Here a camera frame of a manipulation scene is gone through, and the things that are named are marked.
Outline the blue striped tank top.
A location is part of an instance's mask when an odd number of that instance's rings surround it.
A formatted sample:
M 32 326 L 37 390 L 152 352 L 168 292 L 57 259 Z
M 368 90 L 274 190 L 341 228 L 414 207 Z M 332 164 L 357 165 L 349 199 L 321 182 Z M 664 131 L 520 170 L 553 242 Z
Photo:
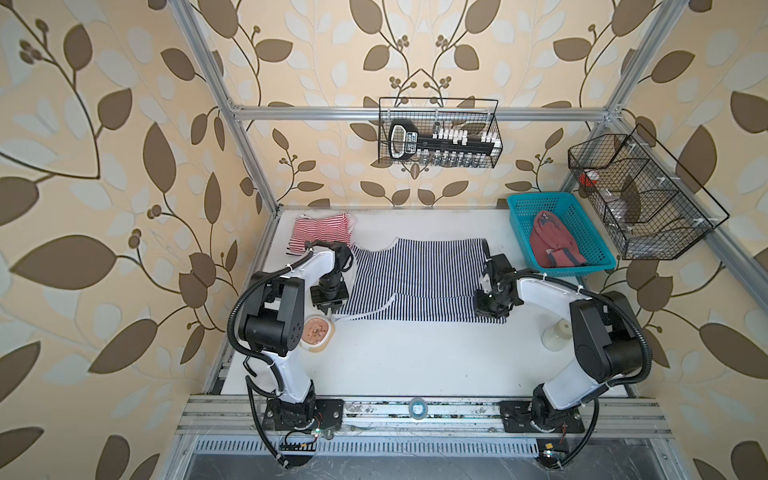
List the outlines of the blue striped tank top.
M 422 241 L 399 238 L 382 250 L 351 248 L 356 265 L 343 321 L 504 324 L 475 310 L 489 258 L 481 238 Z

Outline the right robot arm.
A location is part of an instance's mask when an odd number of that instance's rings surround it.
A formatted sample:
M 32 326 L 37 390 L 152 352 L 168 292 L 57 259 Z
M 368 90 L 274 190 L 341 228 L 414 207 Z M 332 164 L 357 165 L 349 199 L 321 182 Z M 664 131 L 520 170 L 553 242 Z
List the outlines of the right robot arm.
M 563 470 L 594 434 L 600 396 L 615 386 L 645 380 L 653 354 L 623 294 L 595 293 L 536 270 L 517 270 L 503 254 L 490 257 L 475 295 L 476 313 L 501 319 L 524 305 L 545 308 L 565 321 L 574 358 L 558 375 L 537 385 L 529 400 L 500 402 L 500 414 L 508 433 L 532 430 L 563 436 L 574 429 L 581 434 L 569 451 L 546 446 L 537 458 L 547 470 Z

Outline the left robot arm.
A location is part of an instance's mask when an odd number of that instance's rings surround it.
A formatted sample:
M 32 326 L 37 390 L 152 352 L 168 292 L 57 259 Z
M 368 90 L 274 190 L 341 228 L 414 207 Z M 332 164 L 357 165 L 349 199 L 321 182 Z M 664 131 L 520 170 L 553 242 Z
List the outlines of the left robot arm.
M 288 470 L 306 464 L 318 439 L 343 423 L 342 399 L 318 399 L 313 380 L 293 354 L 305 328 L 306 298 L 323 313 L 348 300 L 343 274 L 353 264 L 343 242 L 316 240 L 274 272 L 251 276 L 229 314 L 226 336 L 243 356 L 251 417 L 262 444 Z

